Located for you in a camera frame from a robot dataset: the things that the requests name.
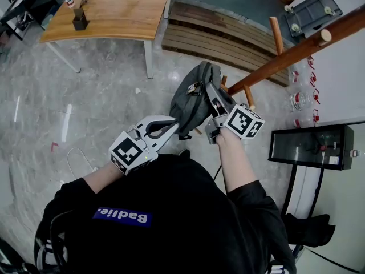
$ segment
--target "black container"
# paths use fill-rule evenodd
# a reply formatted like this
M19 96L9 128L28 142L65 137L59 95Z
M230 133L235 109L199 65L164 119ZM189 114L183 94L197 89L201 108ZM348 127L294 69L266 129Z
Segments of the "black container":
M348 125L330 125L271 133L269 160L330 170L351 168L354 132Z
M89 21L86 20L85 12L82 8L74 9L75 18L72 21L75 30L85 30Z

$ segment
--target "white table leg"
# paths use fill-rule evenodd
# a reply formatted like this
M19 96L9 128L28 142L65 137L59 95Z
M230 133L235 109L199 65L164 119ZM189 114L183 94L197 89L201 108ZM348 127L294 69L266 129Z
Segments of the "white table leg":
M153 64L152 64L152 41L144 41L144 55L146 57L147 78L153 78Z
M61 48L59 47L59 45L56 42L49 42L46 43L48 47L50 47L50 49L56 53L56 55L58 57L60 57L62 59L62 61L64 63L66 63L72 70L74 70L76 73L80 73L81 69L80 67L77 67L76 65L74 65L74 63L72 61L67 60L66 56L63 54Z
M170 1L167 0L165 4L165 11L164 11L164 18L167 18L169 16L169 9L170 9Z

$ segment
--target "white cable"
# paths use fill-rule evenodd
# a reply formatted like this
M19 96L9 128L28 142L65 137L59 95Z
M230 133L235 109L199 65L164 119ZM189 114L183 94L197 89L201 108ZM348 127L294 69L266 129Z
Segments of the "white cable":
M91 166L90 162L87 160L87 158L86 158L85 154L82 152L82 150L81 150L79 147L73 147L73 148L71 148L71 149L70 149L70 151L68 152L68 154L67 154L67 156L66 156L66 161L67 161L68 167L69 167L69 169L70 169L70 171L71 171L72 175L74 176L74 178L76 178L76 176L74 175L74 172L72 171L72 169L71 169L71 167L70 167L70 164L69 164L69 162L68 162L68 156L69 156L70 152L71 152L72 150L74 150L74 149L77 149L77 150L79 150L79 151L81 152L81 154L84 156L85 160L86 160L86 161L87 161L87 163L89 164L89 166L90 166L90 168L91 168L91 171L93 171L94 169L92 168L92 166Z

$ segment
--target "blue logo patch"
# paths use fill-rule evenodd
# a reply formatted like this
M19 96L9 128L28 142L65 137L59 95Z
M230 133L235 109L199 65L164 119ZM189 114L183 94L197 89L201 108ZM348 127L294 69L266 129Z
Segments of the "blue logo patch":
M150 228L152 214L120 208L99 207L92 218L112 220L119 223Z

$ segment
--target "gray backpack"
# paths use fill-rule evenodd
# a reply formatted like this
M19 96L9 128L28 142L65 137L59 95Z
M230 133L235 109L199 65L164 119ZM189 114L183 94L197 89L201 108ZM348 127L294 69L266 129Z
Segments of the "gray backpack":
M184 78L172 98L170 116L180 123L176 131L180 140L191 139L189 132L211 114L211 103L205 92L208 82L212 82L217 89L220 88L221 67L202 61Z

